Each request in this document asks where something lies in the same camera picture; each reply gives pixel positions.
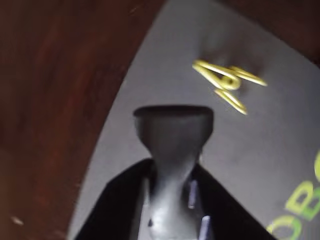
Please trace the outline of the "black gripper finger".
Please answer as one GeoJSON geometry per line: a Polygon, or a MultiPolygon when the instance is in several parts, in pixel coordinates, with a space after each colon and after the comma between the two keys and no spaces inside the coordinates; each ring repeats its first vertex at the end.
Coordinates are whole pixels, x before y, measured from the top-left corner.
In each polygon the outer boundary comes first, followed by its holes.
{"type": "Polygon", "coordinates": [[[75,239],[128,240],[142,183],[152,167],[152,159],[143,159],[109,181],[75,239]]]}
{"type": "Polygon", "coordinates": [[[195,166],[203,211],[216,240],[273,240],[274,237],[202,166],[195,166]]]}

